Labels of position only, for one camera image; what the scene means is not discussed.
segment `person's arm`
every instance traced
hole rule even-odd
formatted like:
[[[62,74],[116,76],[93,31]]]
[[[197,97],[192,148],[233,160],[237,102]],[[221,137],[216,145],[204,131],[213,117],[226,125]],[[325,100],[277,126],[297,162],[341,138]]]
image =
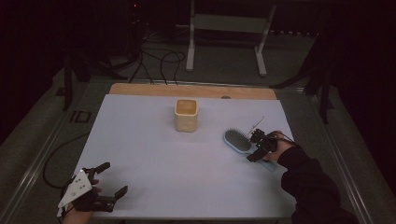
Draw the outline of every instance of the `person's arm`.
[[[282,175],[282,189],[296,199],[293,224],[359,223],[340,206],[340,193],[335,183],[325,174],[320,163],[309,158],[290,142],[277,142],[276,152],[264,157],[275,160],[288,171]]]
[[[69,209],[71,209],[65,216],[62,224],[87,224],[93,212],[79,212],[75,208],[71,208],[73,204],[69,204]]]

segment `human hand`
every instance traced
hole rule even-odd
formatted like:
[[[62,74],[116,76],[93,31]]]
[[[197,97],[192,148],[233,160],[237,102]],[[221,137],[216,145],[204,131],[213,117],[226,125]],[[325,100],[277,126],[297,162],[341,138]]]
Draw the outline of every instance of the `human hand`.
[[[93,180],[93,185],[96,185],[99,183],[99,180],[94,179]],[[97,187],[93,187],[93,190],[95,192],[99,193],[102,191],[102,189],[99,189]],[[87,224],[92,216],[93,212],[81,212],[77,211],[76,208],[74,208],[73,204],[69,204],[67,206],[67,212],[64,215],[64,221],[62,222],[63,224]]]
[[[284,137],[285,137],[285,135],[281,131],[274,131],[273,133],[278,138],[284,139]],[[291,147],[293,147],[293,143],[291,143],[287,140],[277,140],[276,151],[268,153],[262,159],[265,161],[277,161],[277,160],[279,160],[280,155],[282,155],[283,152],[285,152],[286,150],[288,150]]]

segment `wooden table edge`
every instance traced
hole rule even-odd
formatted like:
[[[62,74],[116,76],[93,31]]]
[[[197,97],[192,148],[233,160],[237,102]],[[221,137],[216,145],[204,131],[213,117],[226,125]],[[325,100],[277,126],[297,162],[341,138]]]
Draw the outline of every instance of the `wooden table edge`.
[[[276,100],[271,89],[202,85],[115,83],[109,94]]]

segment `white metal frame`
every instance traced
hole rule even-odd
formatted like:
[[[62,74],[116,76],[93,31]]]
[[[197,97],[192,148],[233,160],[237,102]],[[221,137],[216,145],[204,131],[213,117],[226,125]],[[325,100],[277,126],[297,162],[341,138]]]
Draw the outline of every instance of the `white metal frame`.
[[[267,75],[267,71],[262,57],[262,49],[264,48],[265,41],[269,34],[271,21],[274,17],[275,11],[276,6],[273,5],[271,7],[270,14],[265,19],[195,14],[195,0],[191,0],[190,44],[187,55],[186,70],[190,72],[194,67],[194,31],[196,29],[236,31],[262,34],[262,40],[259,45],[254,48],[254,52],[256,54],[257,65],[259,67],[259,75],[261,77],[265,77]]]

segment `white paper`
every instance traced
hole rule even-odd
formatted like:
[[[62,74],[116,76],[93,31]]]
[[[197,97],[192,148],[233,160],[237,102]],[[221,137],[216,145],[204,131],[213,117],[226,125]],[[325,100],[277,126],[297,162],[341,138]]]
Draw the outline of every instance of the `white paper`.
[[[295,200],[280,187],[286,171],[270,173],[222,140],[229,128],[282,131],[292,138],[277,100],[194,98],[198,128],[175,130],[174,106],[183,97],[107,95],[76,171],[109,161],[96,176],[101,195],[125,185],[128,193],[112,213],[123,218],[275,218],[289,217]]]

